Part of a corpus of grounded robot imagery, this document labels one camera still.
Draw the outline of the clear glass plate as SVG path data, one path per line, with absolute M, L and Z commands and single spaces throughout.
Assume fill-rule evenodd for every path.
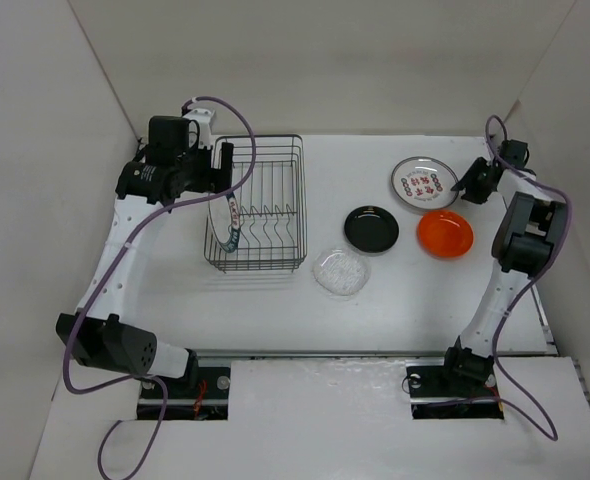
M 371 268 L 368 261 L 351 248 L 332 246 L 315 257 L 311 273 L 326 295 L 344 300 L 365 287 L 371 277 Z

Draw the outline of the orange plate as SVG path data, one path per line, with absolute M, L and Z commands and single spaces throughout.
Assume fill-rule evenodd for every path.
M 475 239 L 466 219 L 449 210 L 436 210 L 423 215 L 418 222 L 416 236 L 425 252 L 442 259 L 465 255 Z

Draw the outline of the green rimmed white plate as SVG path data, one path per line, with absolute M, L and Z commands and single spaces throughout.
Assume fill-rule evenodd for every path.
M 238 249 L 241 236 L 240 209 L 234 193 L 209 202 L 211 232 L 225 253 Z

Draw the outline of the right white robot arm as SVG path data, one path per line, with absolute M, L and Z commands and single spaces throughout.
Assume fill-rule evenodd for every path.
M 529 283 L 554 261 L 567 233 L 569 207 L 554 200 L 526 168 L 526 143 L 504 140 L 499 157 L 478 158 L 451 188 L 465 201 L 481 205 L 493 193 L 506 204 L 491 246 L 491 279 L 466 328 L 444 356 L 437 381 L 448 393 L 481 386 L 493 374 L 496 331 L 510 315 Z

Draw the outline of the black plate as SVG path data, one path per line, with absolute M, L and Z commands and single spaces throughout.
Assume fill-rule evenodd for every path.
M 351 211 L 343 225 L 348 243 L 366 254 L 390 250 L 400 234 L 395 217 L 382 207 L 361 206 Z

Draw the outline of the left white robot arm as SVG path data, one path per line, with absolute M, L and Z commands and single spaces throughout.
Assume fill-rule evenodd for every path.
M 70 385 L 73 362 L 129 377 L 164 378 L 179 397 L 198 387 L 193 351 L 173 346 L 132 323 L 135 297 L 156 238 L 186 192 L 196 202 L 228 200 L 232 146 L 214 165 L 212 110 L 193 108 L 181 116 L 154 116 L 148 142 L 127 162 L 117 181 L 113 219 L 91 285 L 72 314 L 62 313 L 56 333 L 65 344 L 63 376 Z

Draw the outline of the red patterned white plate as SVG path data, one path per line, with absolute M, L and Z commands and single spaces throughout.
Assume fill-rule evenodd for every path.
M 431 157 L 413 156 L 399 162 L 391 173 L 391 187 L 403 204 L 418 211 L 450 207 L 459 197 L 455 172 Z

